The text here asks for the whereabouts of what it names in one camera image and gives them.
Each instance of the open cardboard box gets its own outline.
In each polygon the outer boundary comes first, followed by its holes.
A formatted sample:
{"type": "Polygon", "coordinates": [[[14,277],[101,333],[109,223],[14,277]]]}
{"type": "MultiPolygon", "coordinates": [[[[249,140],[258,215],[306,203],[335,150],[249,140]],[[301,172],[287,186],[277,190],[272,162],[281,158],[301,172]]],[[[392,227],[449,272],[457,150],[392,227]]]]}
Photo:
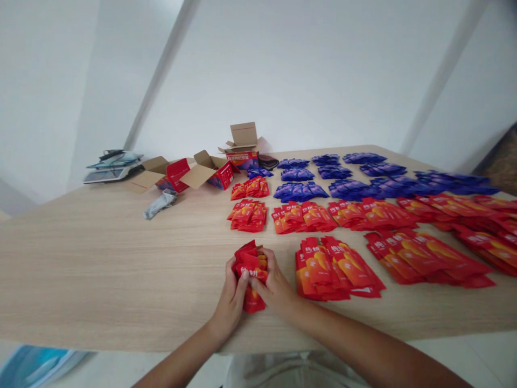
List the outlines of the open cardboard box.
{"type": "Polygon", "coordinates": [[[168,162],[163,156],[149,159],[142,162],[144,172],[127,181],[125,187],[137,194],[146,192],[154,185],[161,190],[172,189],[182,192],[188,186],[180,182],[180,178],[190,170],[188,164],[194,161],[192,158],[183,158],[168,162]]]}
{"type": "Polygon", "coordinates": [[[250,167],[258,167],[261,143],[263,138],[257,138],[257,129],[254,122],[235,124],[230,126],[233,142],[226,142],[227,148],[218,147],[219,151],[226,155],[239,170],[247,170],[250,167]]]}
{"type": "Polygon", "coordinates": [[[234,172],[241,173],[230,160],[210,156],[206,150],[195,154],[194,160],[197,165],[179,179],[193,189],[198,189],[203,183],[208,182],[221,190],[226,190],[233,181],[234,172]]]}

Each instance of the person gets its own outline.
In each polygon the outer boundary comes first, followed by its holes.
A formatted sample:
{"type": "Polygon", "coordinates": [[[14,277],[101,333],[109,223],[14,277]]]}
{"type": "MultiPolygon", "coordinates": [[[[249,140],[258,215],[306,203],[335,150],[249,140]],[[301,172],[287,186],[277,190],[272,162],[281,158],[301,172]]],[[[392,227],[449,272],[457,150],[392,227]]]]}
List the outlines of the person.
{"type": "Polygon", "coordinates": [[[471,387],[444,365],[410,345],[299,297],[280,271],[274,252],[266,248],[260,251],[268,258],[266,285],[256,278],[250,279],[248,273],[244,273],[237,282],[232,271],[235,257],[230,259],[226,263],[226,281],[212,318],[138,381],[134,388],[186,387],[239,324],[248,283],[275,314],[326,347],[341,366],[336,367],[336,360],[325,362],[329,361],[328,353],[312,358],[311,354],[257,355],[255,359],[237,355],[234,361],[239,367],[234,368],[232,364],[228,371],[227,382],[230,385],[471,387]]]}

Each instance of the gray cloth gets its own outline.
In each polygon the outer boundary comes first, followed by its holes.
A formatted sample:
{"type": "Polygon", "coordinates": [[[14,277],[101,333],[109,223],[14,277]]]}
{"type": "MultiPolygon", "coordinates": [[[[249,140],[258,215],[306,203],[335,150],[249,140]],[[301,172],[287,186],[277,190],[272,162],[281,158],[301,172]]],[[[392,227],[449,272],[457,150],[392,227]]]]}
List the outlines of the gray cloth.
{"type": "Polygon", "coordinates": [[[156,213],[161,212],[167,207],[171,207],[177,197],[178,193],[174,190],[165,189],[162,191],[162,195],[154,201],[146,211],[144,211],[144,218],[151,219],[156,215],[156,213]]]}

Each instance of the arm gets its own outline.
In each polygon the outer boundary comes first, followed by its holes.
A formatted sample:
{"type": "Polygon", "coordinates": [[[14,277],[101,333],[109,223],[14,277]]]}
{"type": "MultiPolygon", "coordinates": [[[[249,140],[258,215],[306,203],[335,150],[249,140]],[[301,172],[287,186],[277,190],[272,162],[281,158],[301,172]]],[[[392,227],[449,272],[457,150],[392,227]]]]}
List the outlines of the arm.
{"type": "Polygon", "coordinates": [[[266,285],[251,286],[286,322],[314,338],[353,368],[372,387],[471,387],[442,364],[387,334],[299,297],[271,250],[266,285]]]}
{"type": "Polygon", "coordinates": [[[133,388],[186,387],[196,372],[229,338],[239,323],[249,274],[237,280],[232,272],[233,257],[226,263],[226,281],[212,318],[178,349],[163,359],[133,388]]]}

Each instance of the white wall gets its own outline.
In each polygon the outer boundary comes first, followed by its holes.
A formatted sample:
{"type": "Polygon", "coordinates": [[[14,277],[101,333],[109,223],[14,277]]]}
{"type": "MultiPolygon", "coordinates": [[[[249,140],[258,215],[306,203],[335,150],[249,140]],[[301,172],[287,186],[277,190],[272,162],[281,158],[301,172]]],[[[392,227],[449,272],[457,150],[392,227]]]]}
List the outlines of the white wall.
{"type": "Polygon", "coordinates": [[[517,3],[489,2],[409,156],[471,172],[517,121],[517,3]]]}
{"type": "Polygon", "coordinates": [[[183,0],[102,0],[68,188],[129,134],[183,0]]]}
{"type": "Polygon", "coordinates": [[[66,191],[98,8],[0,2],[0,180],[30,201],[66,191]]]}
{"type": "Polygon", "coordinates": [[[274,151],[397,151],[469,3],[201,0],[134,149],[215,152],[253,120],[274,151]]]}

